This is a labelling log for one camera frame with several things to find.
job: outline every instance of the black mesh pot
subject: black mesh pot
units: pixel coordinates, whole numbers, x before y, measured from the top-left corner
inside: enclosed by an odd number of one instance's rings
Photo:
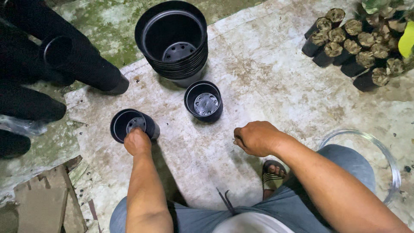
[[[16,158],[26,154],[30,149],[30,139],[0,129],[0,158]]]
[[[89,39],[42,0],[0,0],[0,15],[21,30],[44,40],[51,35],[65,35],[80,40],[99,52]]]
[[[67,36],[46,38],[40,49],[44,62],[107,94],[123,94],[129,81],[92,47]]]
[[[118,112],[111,121],[111,135],[115,141],[124,143],[131,129],[140,127],[151,140],[157,140],[160,129],[153,119],[135,109],[124,109]]]
[[[151,67],[182,87],[201,78],[208,56],[207,23],[195,6],[167,1],[147,10],[135,41]]]
[[[66,105],[35,90],[15,85],[0,85],[0,114],[33,121],[57,121]]]
[[[60,85],[70,85],[75,80],[50,70],[39,60],[39,46],[17,28],[0,22],[0,76],[3,82],[33,84],[39,79]]]
[[[198,81],[187,88],[184,95],[185,108],[204,122],[217,121],[223,112],[221,94],[209,81]]]

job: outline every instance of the person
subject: person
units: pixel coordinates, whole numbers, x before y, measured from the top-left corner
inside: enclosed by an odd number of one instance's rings
[[[140,129],[133,129],[124,142],[134,156],[128,195],[112,214],[110,232],[411,232],[375,196],[373,170],[356,151],[327,145],[314,152],[267,121],[236,128],[234,137],[247,154],[274,155],[291,169],[284,176],[278,163],[264,166],[267,174],[284,180],[276,190],[266,189],[262,202],[228,211],[167,204],[151,142]]]

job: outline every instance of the clear plastic container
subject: clear plastic container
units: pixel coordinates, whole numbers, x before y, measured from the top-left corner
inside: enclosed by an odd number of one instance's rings
[[[326,135],[318,150],[328,144],[346,146],[360,153],[375,174],[377,197],[390,206],[394,193],[399,191],[401,175],[390,151],[374,136],[355,129],[338,129]]]

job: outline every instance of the transparent plastic bag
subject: transparent plastic bag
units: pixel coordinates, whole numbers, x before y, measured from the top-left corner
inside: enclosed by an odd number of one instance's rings
[[[0,114],[0,129],[25,136],[39,136],[47,132],[46,123],[5,116]]]

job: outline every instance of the foot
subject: foot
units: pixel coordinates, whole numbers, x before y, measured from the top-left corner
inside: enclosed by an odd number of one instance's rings
[[[285,177],[286,169],[281,163],[275,160],[267,160],[263,164],[263,200],[269,198],[282,185]]]

